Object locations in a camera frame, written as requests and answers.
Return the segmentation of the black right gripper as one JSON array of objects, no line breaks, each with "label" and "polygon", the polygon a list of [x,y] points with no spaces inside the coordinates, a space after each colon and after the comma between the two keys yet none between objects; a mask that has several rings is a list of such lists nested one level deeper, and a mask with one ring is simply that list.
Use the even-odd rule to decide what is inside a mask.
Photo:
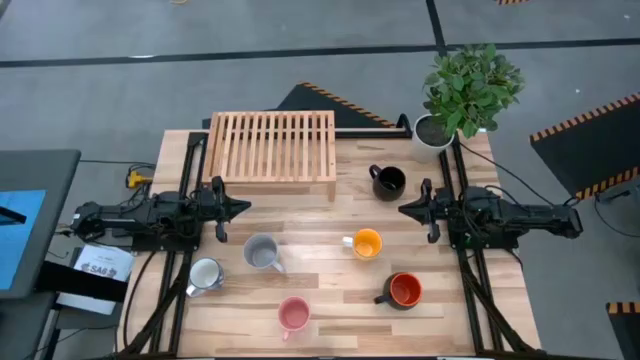
[{"label": "black right gripper", "polygon": [[421,210],[424,205],[426,207],[425,221],[430,226],[427,240],[434,244],[440,239],[440,227],[436,223],[437,220],[447,220],[449,208],[453,203],[453,195],[448,187],[433,188],[432,181],[424,178],[421,183],[422,199],[412,201],[401,205],[398,210],[419,223],[423,222],[423,213]]}]

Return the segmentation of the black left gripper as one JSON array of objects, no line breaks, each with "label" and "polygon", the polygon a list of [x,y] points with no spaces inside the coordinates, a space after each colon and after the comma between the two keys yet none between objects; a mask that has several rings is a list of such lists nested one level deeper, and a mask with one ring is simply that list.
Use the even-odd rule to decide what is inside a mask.
[{"label": "black left gripper", "polygon": [[[251,207],[251,202],[229,197],[230,209],[233,214],[240,214]],[[214,221],[216,238],[221,243],[228,242],[224,223],[228,222],[227,197],[225,185],[220,176],[211,179],[209,187],[202,188],[198,195],[198,219],[200,222]]]}]

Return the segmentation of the black round mug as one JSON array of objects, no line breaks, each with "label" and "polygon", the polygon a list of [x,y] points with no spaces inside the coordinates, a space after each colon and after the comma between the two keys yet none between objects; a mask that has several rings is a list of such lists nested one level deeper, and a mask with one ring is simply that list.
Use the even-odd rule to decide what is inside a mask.
[{"label": "black round mug", "polygon": [[394,166],[381,168],[371,165],[369,174],[373,180],[372,190],[379,200],[395,201],[404,193],[406,176],[401,169]]}]

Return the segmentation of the grey mug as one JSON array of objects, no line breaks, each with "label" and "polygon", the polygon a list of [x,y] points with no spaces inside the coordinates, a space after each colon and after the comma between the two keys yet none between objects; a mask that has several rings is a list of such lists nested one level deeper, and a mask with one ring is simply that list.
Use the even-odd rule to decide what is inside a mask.
[{"label": "grey mug", "polygon": [[279,262],[278,244],[268,234],[255,234],[251,236],[243,247],[244,260],[256,269],[275,268],[280,273],[285,273],[284,266]]}]

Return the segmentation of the yellow mug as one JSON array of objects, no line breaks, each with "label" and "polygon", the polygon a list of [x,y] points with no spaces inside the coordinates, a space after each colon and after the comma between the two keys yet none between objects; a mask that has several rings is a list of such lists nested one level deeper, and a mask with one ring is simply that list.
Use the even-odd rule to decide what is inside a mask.
[{"label": "yellow mug", "polygon": [[343,237],[342,243],[361,260],[372,260],[382,251],[381,235],[373,229],[360,229],[352,237]]}]

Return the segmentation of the white blue floral mug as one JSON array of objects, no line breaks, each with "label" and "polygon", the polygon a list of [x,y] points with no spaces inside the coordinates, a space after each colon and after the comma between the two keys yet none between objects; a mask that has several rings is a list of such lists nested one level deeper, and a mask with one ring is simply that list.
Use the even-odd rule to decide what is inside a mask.
[{"label": "white blue floral mug", "polygon": [[224,280],[224,270],[215,259],[199,259],[190,269],[186,294],[189,297],[197,297],[207,291],[220,289]]}]

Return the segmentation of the black mug orange inside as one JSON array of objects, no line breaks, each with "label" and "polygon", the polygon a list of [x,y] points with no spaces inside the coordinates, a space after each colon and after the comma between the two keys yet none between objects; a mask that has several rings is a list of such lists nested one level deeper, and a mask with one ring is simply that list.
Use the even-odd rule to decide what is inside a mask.
[{"label": "black mug orange inside", "polygon": [[393,309],[406,311],[421,302],[422,292],[422,285],[415,275],[397,272],[385,280],[382,293],[374,298],[374,303],[388,304]]}]

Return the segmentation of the pink faceted mug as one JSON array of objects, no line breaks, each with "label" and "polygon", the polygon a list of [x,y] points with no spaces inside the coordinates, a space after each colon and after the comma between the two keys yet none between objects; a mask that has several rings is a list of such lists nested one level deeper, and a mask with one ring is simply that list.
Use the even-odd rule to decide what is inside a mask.
[{"label": "pink faceted mug", "polygon": [[283,328],[283,340],[294,332],[304,329],[311,317],[310,306],[302,297],[286,298],[278,308],[278,319]]}]

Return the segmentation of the wooden slatted rack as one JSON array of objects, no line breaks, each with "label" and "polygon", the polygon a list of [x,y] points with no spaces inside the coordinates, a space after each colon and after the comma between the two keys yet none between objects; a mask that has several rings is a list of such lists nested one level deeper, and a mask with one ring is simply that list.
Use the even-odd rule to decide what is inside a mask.
[{"label": "wooden slatted rack", "polygon": [[217,112],[203,170],[227,185],[324,185],[336,197],[336,122],[332,111]]}]

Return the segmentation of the black aluminium cross bar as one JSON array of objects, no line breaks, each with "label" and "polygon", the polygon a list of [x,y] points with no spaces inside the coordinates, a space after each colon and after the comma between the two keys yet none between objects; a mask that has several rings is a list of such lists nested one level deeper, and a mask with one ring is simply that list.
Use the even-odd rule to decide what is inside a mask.
[{"label": "black aluminium cross bar", "polygon": [[367,116],[339,118],[336,120],[335,132],[340,139],[410,139],[413,135],[404,113],[397,123]]}]

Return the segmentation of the yellow power plug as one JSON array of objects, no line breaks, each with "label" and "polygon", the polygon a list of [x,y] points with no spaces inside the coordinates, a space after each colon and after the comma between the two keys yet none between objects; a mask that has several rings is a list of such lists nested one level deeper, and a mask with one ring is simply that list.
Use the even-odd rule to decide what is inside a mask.
[{"label": "yellow power plug", "polygon": [[142,175],[136,170],[131,170],[126,176],[125,185],[128,189],[135,189],[142,185],[150,184],[152,181],[152,177]]}]

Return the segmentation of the black hazard striped mat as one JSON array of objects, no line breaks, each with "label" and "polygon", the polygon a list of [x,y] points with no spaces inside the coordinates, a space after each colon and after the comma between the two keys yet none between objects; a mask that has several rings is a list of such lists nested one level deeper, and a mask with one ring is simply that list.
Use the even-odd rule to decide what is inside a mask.
[{"label": "black hazard striped mat", "polygon": [[609,302],[606,311],[624,360],[640,360],[640,301]]},{"label": "black hazard striped mat", "polygon": [[529,142],[580,200],[639,178],[640,92],[535,132]]},{"label": "black hazard striped mat", "polygon": [[273,111],[333,111],[338,128],[409,128],[408,117],[401,113],[396,121],[332,94],[309,82],[300,82]]}]

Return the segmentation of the green leafy plant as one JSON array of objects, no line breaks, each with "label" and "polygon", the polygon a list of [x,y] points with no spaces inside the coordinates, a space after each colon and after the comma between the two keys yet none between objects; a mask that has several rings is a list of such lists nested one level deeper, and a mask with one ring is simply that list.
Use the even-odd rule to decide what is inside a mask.
[{"label": "green leafy plant", "polygon": [[521,70],[495,45],[467,45],[434,57],[433,71],[423,83],[424,106],[445,135],[461,132],[469,139],[481,129],[495,131],[495,117],[519,102],[524,87]]}]

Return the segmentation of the white printed paper sheet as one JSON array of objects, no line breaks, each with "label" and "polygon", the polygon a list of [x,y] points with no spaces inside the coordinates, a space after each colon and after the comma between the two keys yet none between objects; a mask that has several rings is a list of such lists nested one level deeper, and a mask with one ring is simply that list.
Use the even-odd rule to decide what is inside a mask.
[{"label": "white printed paper sheet", "polygon": [[[73,268],[92,275],[126,282],[132,270],[134,257],[127,251],[104,245],[85,245]],[[66,307],[111,315],[116,303],[82,295],[61,293],[57,303]]]}]

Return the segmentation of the grey desk with blue screen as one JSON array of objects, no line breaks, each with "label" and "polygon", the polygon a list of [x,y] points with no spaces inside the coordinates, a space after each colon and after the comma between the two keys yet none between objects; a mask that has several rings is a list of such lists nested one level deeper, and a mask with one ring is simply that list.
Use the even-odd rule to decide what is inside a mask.
[{"label": "grey desk with blue screen", "polygon": [[0,151],[0,299],[33,292],[81,152]]}]

